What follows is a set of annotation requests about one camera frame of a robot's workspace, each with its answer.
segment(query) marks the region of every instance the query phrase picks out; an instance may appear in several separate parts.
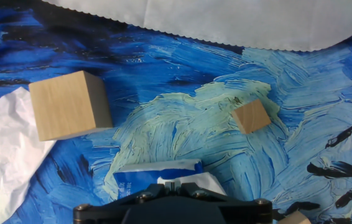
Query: large wooden cube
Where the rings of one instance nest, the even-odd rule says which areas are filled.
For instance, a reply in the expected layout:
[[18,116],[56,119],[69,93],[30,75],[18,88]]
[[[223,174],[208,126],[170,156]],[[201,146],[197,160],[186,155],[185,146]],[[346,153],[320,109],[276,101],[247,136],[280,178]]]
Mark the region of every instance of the large wooden cube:
[[243,134],[249,134],[271,124],[260,100],[254,100],[231,112],[239,130]]
[[80,71],[29,85],[39,140],[68,139],[113,127],[102,79]]

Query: wooden cube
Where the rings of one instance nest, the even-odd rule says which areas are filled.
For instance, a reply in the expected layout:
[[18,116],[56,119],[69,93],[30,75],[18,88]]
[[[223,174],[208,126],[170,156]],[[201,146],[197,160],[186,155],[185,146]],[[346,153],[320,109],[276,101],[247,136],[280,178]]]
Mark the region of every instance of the wooden cube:
[[249,134],[271,123],[260,100],[252,101],[231,112],[239,130]]
[[301,212],[297,211],[286,218],[283,218],[278,224],[312,224],[310,220]]
[[84,71],[29,85],[40,141],[113,127],[102,79]]

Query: blue and white paper packet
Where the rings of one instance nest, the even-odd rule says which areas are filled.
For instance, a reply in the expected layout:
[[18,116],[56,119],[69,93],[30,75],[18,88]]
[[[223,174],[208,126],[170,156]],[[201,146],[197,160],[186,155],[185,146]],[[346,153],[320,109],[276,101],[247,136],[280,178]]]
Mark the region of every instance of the blue and white paper packet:
[[120,199],[156,184],[158,179],[170,180],[201,173],[203,167],[200,159],[185,159],[126,165],[114,173],[114,178]]

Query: white tissue paper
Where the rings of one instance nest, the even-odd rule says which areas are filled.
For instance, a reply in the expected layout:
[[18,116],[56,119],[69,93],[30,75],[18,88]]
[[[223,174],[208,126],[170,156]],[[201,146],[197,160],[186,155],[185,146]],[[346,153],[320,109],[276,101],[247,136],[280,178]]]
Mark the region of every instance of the white tissue paper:
[[226,192],[221,187],[218,179],[208,172],[204,172],[202,174],[189,175],[186,177],[179,177],[172,180],[164,180],[159,177],[157,180],[157,184],[165,184],[166,182],[180,182],[181,184],[196,183],[201,188],[216,192],[218,194],[226,195]]
[[221,44],[320,50],[352,36],[352,0],[44,0]]
[[0,98],[0,223],[23,203],[30,178],[54,144],[39,141],[27,90]]

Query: white cloth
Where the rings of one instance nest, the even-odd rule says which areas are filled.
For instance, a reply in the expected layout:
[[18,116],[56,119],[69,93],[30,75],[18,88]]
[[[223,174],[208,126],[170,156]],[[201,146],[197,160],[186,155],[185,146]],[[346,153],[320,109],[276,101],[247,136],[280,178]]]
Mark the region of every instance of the white cloth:
[[352,36],[352,0],[43,0],[221,44],[313,51]]
[[165,184],[166,182],[176,182],[180,184],[184,183],[196,183],[199,187],[216,192],[218,194],[226,195],[225,190],[221,187],[218,179],[210,174],[209,172],[204,172],[202,174],[189,175],[186,177],[179,177],[172,180],[164,180],[158,178],[158,184]]
[[23,203],[30,178],[54,143],[39,141],[27,90],[0,98],[0,223]]

